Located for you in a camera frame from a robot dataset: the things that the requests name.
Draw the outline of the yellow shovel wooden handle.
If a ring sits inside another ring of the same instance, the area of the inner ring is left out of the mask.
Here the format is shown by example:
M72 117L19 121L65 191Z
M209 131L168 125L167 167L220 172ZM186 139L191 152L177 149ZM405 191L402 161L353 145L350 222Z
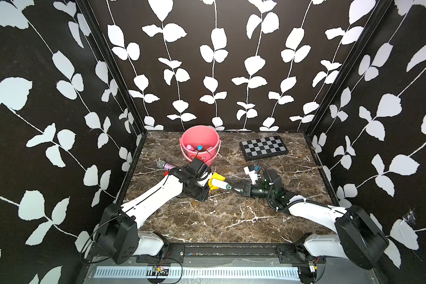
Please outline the yellow shovel wooden handle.
M210 190L226 189L226 178L218 173L213 173L208 181Z

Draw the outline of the purple round trowel pink handle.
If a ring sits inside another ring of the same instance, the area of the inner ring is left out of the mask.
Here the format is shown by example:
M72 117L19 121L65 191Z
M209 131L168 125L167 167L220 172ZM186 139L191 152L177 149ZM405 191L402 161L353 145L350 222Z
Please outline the purple round trowel pink handle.
M188 144L188 145L186 146L186 149L187 149L187 150L191 150L191 151L195 151L195 148L194 148L192 145L190 145L190 144Z

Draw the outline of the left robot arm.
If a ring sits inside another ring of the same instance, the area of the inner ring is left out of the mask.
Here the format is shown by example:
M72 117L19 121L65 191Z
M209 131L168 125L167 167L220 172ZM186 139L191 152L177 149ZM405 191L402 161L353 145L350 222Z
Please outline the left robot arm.
M107 206L93 240L115 264L120 265L132 256L158 255L164 240L156 233L141 233L145 221L172 198L184 194L197 201L209 195L208 178L211 169L195 158L184 167L157 162L168 174L138 198L123 205Z

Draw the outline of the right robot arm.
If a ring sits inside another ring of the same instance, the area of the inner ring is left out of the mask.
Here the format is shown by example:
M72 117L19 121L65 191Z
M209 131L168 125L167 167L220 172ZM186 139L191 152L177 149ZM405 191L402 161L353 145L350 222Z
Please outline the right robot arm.
M330 229L332 235L311 234L301 242L312 257L348 259L371 270L389 246L389 240L361 207L338 207L288 191L274 170L260 167L249 172L250 182L233 189L243 197L262 198L277 213L300 217Z

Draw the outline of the pink plastic bucket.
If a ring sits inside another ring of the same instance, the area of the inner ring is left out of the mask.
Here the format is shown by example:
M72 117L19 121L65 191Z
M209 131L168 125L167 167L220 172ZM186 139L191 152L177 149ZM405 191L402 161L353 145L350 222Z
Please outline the pink plastic bucket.
M192 162L194 158L201 159L208 166L211 166L219 154L222 141L218 132L206 125L196 125L187 129L179 139L179 145L184 158ZM187 150L190 144L195 151ZM203 150L197 150L197 145L202 144Z

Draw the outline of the purple glitter microphone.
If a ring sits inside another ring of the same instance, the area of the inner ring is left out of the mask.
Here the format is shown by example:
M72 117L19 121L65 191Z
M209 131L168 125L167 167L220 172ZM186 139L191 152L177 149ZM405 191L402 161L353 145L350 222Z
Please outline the purple glitter microphone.
M175 166L174 166L174 165L172 165L172 164L170 164L170 163L167 163L167 162L165 162L165 161L163 161L163 160L159 160L159 161L157 161L156 166L157 166L159 169L164 169L164 170L167 170L167 171L170 171L171 169L175 168Z

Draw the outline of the black white checkerboard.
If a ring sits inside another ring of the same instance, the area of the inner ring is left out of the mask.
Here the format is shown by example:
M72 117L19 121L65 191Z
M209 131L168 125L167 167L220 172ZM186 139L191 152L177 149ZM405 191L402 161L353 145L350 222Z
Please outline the black white checkerboard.
M242 141L239 143L239 146L246 161L288 154L288 149L280 136Z

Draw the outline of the small circuit board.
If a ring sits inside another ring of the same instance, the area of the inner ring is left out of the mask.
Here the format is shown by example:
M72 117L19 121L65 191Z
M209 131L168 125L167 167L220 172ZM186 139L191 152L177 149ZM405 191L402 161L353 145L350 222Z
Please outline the small circuit board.
M170 269L163 266L153 266L147 267L147 277L148 278L166 278L169 275Z

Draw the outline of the black front rail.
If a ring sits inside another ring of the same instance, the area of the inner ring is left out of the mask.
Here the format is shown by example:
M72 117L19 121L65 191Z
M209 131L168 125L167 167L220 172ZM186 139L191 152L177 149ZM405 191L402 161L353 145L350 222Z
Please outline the black front rail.
M306 240L302 243L286 244L238 244L238 243L170 243L159 239L158 236L150 239L140 239L138 244L124 244L120 248L100 246L100 252L93 252L94 256L112 259L117 265L129 258L136 258L138 263L149 263L155 258L158 261L170 260L173 263L182 263L186 257L276 257L281 264L306 266L310 261L320 259L324 263L325 257L341 257L346 255L337 240L320 239Z

